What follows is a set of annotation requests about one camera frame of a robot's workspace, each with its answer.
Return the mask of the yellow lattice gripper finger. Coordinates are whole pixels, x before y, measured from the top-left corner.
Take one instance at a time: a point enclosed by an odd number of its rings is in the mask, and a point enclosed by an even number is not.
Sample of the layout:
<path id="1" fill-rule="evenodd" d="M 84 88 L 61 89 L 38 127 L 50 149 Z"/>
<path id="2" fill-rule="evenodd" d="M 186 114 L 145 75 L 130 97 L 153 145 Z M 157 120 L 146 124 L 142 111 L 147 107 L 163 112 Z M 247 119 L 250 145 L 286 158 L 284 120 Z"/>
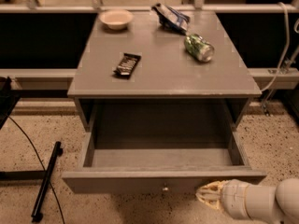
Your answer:
<path id="1" fill-rule="evenodd" d="M 223 204 L 221 203 L 221 194 L 223 187 L 228 183 L 227 180 L 224 181 L 214 181 L 208 183 L 200 188 L 198 188 L 195 192 L 195 196 L 198 201 L 205 204 L 206 206 L 218 210 L 223 211 Z"/>

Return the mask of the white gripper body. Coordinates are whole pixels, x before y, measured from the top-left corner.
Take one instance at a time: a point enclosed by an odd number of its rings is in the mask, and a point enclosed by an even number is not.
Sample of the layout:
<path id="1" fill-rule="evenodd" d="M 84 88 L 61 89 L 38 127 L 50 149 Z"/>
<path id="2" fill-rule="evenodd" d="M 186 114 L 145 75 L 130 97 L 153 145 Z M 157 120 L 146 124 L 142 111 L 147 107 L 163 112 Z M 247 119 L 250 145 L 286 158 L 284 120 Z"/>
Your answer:
<path id="1" fill-rule="evenodd" d="M 225 183 L 221 190 L 221 204 L 233 219 L 249 219 L 245 206 L 246 189 L 249 183 L 233 179 Z"/>

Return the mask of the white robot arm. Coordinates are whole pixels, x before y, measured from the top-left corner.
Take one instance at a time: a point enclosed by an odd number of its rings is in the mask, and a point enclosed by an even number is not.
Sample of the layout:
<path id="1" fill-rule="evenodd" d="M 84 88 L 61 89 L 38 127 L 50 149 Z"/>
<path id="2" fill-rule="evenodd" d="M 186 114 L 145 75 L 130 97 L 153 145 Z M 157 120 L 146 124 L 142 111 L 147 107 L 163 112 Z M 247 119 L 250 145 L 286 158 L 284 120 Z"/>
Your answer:
<path id="1" fill-rule="evenodd" d="M 195 195 L 201 203 L 233 219 L 299 224 L 298 178 L 282 180 L 273 187 L 238 179 L 215 181 L 198 188 Z"/>

